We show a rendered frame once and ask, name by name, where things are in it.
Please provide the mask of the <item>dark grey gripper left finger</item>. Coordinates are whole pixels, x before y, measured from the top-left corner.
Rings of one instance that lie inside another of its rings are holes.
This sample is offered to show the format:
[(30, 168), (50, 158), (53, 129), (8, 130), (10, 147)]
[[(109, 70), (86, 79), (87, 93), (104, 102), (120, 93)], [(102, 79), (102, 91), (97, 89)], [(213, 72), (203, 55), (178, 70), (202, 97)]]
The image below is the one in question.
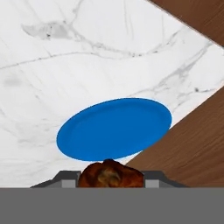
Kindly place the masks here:
[(59, 171), (54, 178), (33, 185), (32, 188), (76, 188), (80, 175), (81, 171)]

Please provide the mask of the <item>brown chicken drumstick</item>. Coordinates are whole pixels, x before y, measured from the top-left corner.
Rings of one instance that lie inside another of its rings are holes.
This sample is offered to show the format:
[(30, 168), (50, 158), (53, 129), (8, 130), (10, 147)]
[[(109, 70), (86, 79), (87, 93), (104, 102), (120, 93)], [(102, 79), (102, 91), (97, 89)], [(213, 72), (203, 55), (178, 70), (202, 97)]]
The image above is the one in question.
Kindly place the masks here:
[(90, 164), (81, 173), (78, 181), (78, 187), (131, 188), (143, 186), (144, 175), (140, 171), (113, 159)]

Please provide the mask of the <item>blue plate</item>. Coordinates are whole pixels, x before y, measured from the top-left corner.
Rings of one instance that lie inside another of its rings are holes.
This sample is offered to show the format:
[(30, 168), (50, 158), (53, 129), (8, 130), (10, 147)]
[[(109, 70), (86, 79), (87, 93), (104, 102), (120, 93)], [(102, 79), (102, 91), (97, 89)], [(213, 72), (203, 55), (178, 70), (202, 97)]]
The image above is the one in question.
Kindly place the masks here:
[(124, 158), (152, 146), (171, 124), (171, 112), (157, 101), (105, 101), (66, 121), (57, 134), (57, 146), (66, 156), (82, 161)]

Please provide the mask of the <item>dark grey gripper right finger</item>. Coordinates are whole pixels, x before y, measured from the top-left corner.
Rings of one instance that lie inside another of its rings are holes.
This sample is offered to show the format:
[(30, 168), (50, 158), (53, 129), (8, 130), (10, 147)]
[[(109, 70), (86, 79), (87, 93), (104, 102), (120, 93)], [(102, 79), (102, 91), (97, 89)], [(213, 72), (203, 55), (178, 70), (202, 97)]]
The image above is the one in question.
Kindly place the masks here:
[(185, 185), (174, 180), (168, 179), (162, 171), (142, 171), (143, 186), (145, 188), (182, 188)]

